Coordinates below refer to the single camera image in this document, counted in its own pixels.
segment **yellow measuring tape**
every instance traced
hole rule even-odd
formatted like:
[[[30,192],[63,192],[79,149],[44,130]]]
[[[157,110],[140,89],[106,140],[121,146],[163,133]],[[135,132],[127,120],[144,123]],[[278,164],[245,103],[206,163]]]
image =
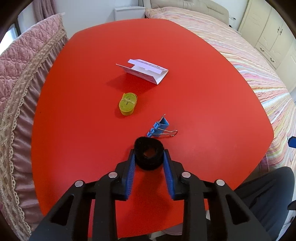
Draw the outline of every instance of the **yellow measuring tape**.
[[[134,93],[124,93],[119,102],[119,109],[123,115],[131,115],[137,104],[137,96]]]

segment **curtain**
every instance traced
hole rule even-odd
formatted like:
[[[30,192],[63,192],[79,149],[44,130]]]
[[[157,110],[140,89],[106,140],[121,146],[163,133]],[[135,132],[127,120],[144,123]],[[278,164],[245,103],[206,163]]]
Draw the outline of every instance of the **curtain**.
[[[57,13],[55,0],[34,0],[33,8],[38,22]]]

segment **white nightstand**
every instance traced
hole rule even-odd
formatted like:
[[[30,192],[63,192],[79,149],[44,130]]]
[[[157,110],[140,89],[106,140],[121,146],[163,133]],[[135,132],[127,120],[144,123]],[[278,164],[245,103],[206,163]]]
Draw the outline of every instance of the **white nightstand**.
[[[130,6],[114,8],[115,21],[134,18],[145,18],[145,7]]]

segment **window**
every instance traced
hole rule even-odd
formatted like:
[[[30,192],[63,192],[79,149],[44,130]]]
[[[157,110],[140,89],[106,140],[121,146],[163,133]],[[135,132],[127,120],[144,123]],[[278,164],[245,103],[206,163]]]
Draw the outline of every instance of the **window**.
[[[11,25],[9,30],[4,35],[4,38],[0,42],[0,54],[2,54],[3,51],[7,49],[7,47],[12,43],[13,40],[17,38],[17,36],[17,30],[15,24],[13,24]]]

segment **silver screw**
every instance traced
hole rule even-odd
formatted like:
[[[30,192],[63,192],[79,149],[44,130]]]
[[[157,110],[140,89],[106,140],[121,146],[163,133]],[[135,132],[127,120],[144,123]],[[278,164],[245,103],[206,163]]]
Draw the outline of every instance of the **silver screw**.
[[[189,172],[182,172],[182,177],[189,178],[191,174]]]
[[[76,187],[81,187],[83,185],[83,181],[79,180],[75,182]]]
[[[225,182],[223,180],[221,180],[221,179],[218,179],[216,181],[216,183],[217,183],[218,186],[224,186],[225,185]]]
[[[108,176],[110,178],[115,178],[115,177],[117,177],[117,173],[116,172],[110,172]]]

